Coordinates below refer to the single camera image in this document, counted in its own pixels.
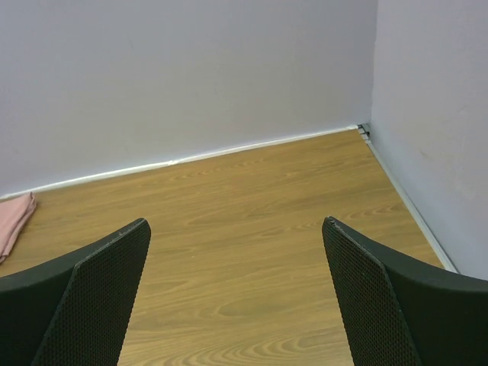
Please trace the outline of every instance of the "wood grain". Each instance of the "wood grain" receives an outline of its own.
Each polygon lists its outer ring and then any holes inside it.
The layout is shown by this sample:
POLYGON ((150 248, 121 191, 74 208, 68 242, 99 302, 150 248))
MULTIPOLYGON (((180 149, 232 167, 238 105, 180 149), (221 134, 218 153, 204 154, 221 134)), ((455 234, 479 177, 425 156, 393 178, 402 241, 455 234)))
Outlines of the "wood grain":
POLYGON ((356 131, 37 196, 0 275, 137 217, 152 227, 120 365, 351 365, 321 238, 328 215, 440 266, 356 131))

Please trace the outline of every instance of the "white baseboard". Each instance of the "white baseboard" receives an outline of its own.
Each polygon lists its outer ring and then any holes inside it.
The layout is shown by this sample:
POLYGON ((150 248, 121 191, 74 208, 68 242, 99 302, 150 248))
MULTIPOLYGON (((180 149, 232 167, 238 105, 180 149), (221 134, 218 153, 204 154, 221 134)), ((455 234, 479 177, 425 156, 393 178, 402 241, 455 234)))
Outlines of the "white baseboard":
POLYGON ((182 159, 169 160, 167 162, 156 162, 153 164, 138 165, 138 166, 133 166, 131 168, 113 170, 111 172, 104 172, 104 173, 99 173, 99 174, 86 175, 84 177, 68 179, 66 181, 58 181, 56 183, 51 183, 49 185, 42 185, 40 187, 34 187, 31 189, 26 189, 26 190, 19 191, 19 192, 5 194, 5 195, 1 196, 0 199, 16 197, 20 194, 25 194, 28 192, 34 192, 35 193, 35 192, 41 192, 41 191, 50 191, 52 189, 69 187, 71 185, 80 185, 82 183, 88 183, 90 181, 100 181, 102 179, 118 177, 121 175, 128 175, 128 174, 133 174, 133 173, 138 173, 138 172, 145 172, 147 170, 163 168, 165 166, 181 164, 183 162, 193 162, 196 160, 213 158, 214 156, 221 156, 221 155, 226 155, 226 154, 231 154, 231 153, 237 153, 239 151, 257 149, 259 147, 278 145, 281 143, 290 143, 292 141, 305 140, 305 139, 309 139, 311 137, 329 135, 331 133, 338 133, 338 132, 342 132, 342 131, 346 131, 346 130, 357 130, 357 129, 358 129, 358 126, 351 125, 351 126, 347 126, 344 128, 337 128, 334 130, 326 130, 326 131, 317 132, 317 133, 306 133, 304 135, 285 137, 282 139, 265 141, 263 143, 252 143, 250 145, 242 145, 242 146, 237 146, 237 147, 233 147, 230 149, 222 149, 222 150, 217 150, 217 151, 213 151, 213 152, 209 152, 209 153, 206 152, 204 154, 188 156, 188 157, 182 158, 182 159))
POLYGON ((424 221, 422 215, 417 210, 417 208, 413 204, 412 200, 410 200, 410 197, 405 192, 405 190, 403 189, 400 182, 397 181, 395 176, 388 169, 388 166, 387 166, 386 162, 383 160, 383 158, 381 157, 381 154, 378 152, 378 150, 376 150, 374 145, 369 140, 368 136, 363 137, 363 138, 364 138, 364 141, 366 142, 366 144, 371 149, 371 152, 373 153, 376 160, 380 163, 381 168, 383 168, 384 172, 387 174, 388 178, 391 181, 391 184, 395 187, 396 191, 398 192, 398 195, 402 198, 403 203, 405 204, 406 208, 408 209, 408 211, 412 215, 413 219, 417 222, 417 225, 421 229, 422 233, 424 234, 424 237, 427 239, 427 241, 429 242, 432 249, 434 250, 434 253, 437 255, 437 258, 439 258, 439 261, 441 261, 444 268, 447 269, 448 271, 451 271, 454 273, 459 273, 455 264, 449 258, 448 254, 444 251, 444 249, 442 248, 442 246, 439 243, 439 241, 437 240, 437 238, 435 238, 434 234, 429 229, 429 226, 424 221))

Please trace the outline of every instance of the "white wall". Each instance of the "white wall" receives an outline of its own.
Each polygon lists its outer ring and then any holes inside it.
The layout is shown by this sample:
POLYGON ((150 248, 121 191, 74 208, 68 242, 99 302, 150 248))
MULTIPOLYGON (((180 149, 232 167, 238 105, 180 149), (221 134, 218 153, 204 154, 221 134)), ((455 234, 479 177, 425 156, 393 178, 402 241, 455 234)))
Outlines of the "white wall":
POLYGON ((0 196, 365 122, 376 0, 0 4, 0 196))
POLYGON ((374 145, 461 273, 488 278, 488 2, 380 0, 374 145))

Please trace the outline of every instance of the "black mesh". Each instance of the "black mesh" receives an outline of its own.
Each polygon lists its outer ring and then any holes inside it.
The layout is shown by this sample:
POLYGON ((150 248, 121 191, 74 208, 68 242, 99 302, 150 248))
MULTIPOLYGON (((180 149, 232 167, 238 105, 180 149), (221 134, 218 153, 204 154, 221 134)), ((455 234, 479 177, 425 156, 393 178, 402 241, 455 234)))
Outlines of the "black mesh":
POLYGON ((357 365, 488 365, 488 281, 418 261, 332 217, 323 238, 357 365))
POLYGON ((139 219, 90 246, 0 278, 0 310, 24 318, 1 328, 0 364, 116 365, 149 239, 149 225, 139 219))
POLYGON ((323 238, 354 363, 420 365, 383 265, 331 221, 323 238))

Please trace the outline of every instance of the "fabric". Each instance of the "fabric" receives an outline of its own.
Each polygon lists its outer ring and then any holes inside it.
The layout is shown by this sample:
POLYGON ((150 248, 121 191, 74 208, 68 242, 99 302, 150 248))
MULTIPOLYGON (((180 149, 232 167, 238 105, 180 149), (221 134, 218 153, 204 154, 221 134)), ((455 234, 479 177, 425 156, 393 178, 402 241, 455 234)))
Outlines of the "fabric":
POLYGON ((18 234, 36 209, 32 193, 0 203, 0 263, 10 254, 18 234))

